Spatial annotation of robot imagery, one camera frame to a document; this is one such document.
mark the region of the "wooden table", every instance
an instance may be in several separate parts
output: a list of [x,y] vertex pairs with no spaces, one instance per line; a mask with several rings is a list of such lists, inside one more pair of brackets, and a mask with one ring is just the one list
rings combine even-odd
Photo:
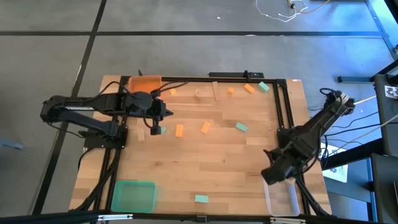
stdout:
[[[119,81],[120,76],[105,76],[101,89],[113,80]],[[270,215],[260,171],[269,166],[262,150],[277,147],[275,99],[272,86],[263,93],[251,85],[256,89],[253,94],[243,88],[244,83],[218,83],[220,101],[215,100],[211,82],[191,82],[174,95],[164,92],[162,99],[174,112],[160,124],[167,127],[166,134],[151,136],[142,119],[129,118],[128,139],[116,180],[155,182],[158,193],[154,213]],[[287,80],[287,85],[294,123],[303,124],[308,120],[308,110],[302,83]],[[227,94],[228,87],[234,88],[232,96]],[[196,89],[200,90],[199,98],[195,98]],[[117,90],[113,85],[106,93]],[[110,119],[100,113],[94,118]],[[200,132],[204,121],[211,123],[207,134]],[[245,124],[248,131],[237,130],[237,122]],[[175,137],[177,124],[183,125],[182,138]],[[137,130],[141,129],[145,141],[139,142]],[[104,149],[95,149],[83,158],[70,208],[79,206],[97,184],[103,156]],[[314,198],[331,213],[319,162],[304,176]],[[300,192],[296,191],[303,213]],[[107,192],[105,186],[100,208],[104,208]],[[195,203],[196,194],[208,195],[209,203]],[[284,191],[271,192],[271,200],[279,204],[273,211],[289,207]]]

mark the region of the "green container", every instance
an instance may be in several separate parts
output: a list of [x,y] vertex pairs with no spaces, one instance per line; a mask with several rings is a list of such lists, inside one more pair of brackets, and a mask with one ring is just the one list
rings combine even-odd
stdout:
[[155,209],[156,185],[153,182],[117,181],[111,210],[151,213]]

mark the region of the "gray floor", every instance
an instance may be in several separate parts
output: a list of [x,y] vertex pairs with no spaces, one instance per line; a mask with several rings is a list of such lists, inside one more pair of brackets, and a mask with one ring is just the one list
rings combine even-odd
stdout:
[[[264,13],[288,13],[285,1],[264,3],[259,0]],[[320,3],[308,4],[314,8]],[[0,31],[91,30],[99,5],[100,0],[0,0]],[[259,15],[254,1],[245,0],[108,1],[99,29],[377,31],[363,2],[334,2],[282,23]],[[0,37],[0,138],[25,145],[21,151],[1,148],[2,217],[30,212],[55,137],[55,131],[39,118],[41,102],[52,95],[70,94],[87,41],[87,37]],[[342,90],[357,99],[374,95],[371,85],[337,84],[336,77],[370,76],[391,62],[378,37],[97,37],[79,95],[97,93],[103,75],[137,75],[138,69],[147,75],[203,77],[208,72],[250,70],[270,78],[301,79],[308,106],[317,107],[324,101],[320,87]],[[369,100],[338,123],[375,111],[376,100]],[[376,121],[377,116],[365,124]],[[339,139],[351,140],[364,132]],[[360,141],[379,136],[380,132],[372,133]],[[68,209],[81,149],[81,140],[67,136],[45,213]]]

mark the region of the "teal block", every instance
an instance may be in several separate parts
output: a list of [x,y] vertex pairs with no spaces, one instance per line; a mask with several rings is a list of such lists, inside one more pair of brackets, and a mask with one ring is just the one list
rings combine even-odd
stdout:
[[260,90],[263,91],[264,93],[266,93],[266,92],[269,90],[269,87],[268,87],[265,83],[263,83],[263,82],[260,82],[260,83],[259,83],[259,88],[260,88]]
[[243,131],[243,132],[246,132],[246,131],[248,131],[248,127],[246,127],[245,125],[243,125],[243,124],[241,124],[241,123],[236,123],[236,126],[235,126],[235,128],[238,128],[239,130],[241,130],[241,131]]
[[166,133],[166,127],[160,127],[161,130],[161,134],[165,134]]
[[209,203],[209,196],[206,196],[206,195],[195,195],[195,202]]

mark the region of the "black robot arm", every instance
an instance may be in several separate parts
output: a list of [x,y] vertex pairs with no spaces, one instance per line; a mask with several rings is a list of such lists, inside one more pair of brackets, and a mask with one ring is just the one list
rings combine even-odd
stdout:
[[[156,94],[136,92],[108,93],[91,98],[53,96],[44,102],[40,117],[48,124],[65,121],[88,128],[88,131],[79,131],[85,138],[97,136],[117,139],[124,136],[127,127],[120,126],[117,121],[98,121],[78,111],[98,111],[108,116],[143,118],[151,135],[160,134],[159,121],[173,115]],[[149,126],[146,119],[152,119],[153,125]]]
[[261,175],[269,185],[307,171],[318,157],[321,136],[339,117],[353,112],[354,99],[328,88],[320,91],[326,95],[323,109],[302,126],[278,129],[279,148],[265,151],[271,166],[262,170]]

